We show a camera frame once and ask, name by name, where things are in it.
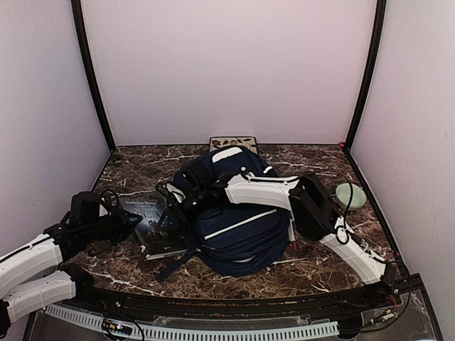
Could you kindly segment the dark Wuthering Heights book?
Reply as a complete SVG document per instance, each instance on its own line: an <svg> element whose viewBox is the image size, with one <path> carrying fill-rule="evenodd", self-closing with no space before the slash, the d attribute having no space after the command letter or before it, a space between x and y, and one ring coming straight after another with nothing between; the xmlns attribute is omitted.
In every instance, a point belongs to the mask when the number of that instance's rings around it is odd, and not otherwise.
<svg viewBox="0 0 455 341"><path fill-rule="evenodd" d="M134 233L147 261L186 253L183 237L171 229L167 217L161 218L164 211L157 201L121 197L120 202L126 211L142 217Z"/></svg>

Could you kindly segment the navy blue student backpack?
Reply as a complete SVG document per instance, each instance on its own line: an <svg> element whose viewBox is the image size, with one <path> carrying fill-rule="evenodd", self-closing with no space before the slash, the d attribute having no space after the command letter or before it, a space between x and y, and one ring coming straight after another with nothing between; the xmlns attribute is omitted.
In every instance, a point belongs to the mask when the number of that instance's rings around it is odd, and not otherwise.
<svg viewBox="0 0 455 341"><path fill-rule="evenodd" d="M186 163L172 181L165 183L189 194L193 187L182 172L194 161L200 161L218 177L223 173L278 176L266 161L244 146L225 146ZM289 212L266 205L224 200L191 216L187 224L188 230L181 235L188 250L156 275L160 283L194 256L221 276L254 274L274 263L289 243Z"/></svg>

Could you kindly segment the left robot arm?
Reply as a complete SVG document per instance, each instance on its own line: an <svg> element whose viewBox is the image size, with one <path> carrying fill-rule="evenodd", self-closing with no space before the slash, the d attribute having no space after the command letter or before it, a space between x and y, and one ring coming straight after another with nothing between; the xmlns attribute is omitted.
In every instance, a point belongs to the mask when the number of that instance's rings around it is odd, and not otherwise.
<svg viewBox="0 0 455 341"><path fill-rule="evenodd" d="M31 242L3 256L1 334L23 316L64 300L73 298L85 310L95 309L100 293L92 288L93 277L69 260L93 242L124 241L141 220L117 206L74 209Z"/></svg>

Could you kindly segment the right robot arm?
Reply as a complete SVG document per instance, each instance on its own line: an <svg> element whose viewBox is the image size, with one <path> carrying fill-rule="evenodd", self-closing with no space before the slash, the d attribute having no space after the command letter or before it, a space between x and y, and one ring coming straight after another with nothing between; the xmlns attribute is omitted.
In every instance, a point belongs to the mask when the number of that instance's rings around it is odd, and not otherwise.
<svg viewBox="0 0 455 341"><path fill-rule="evenodd" d="M348 226L315 173L287 178L257 177L252 173L223 173L218 178L187 173L193 187L184 194L170 183L159 183L158 192L166 199L171 223L185 225L192 214L221 200L232 204L266 205L287 210L291 225L309 241L328 247L346 262L368 286L363 302L378 308L395 286L395 267L377 255L369 244Z"/></svg>

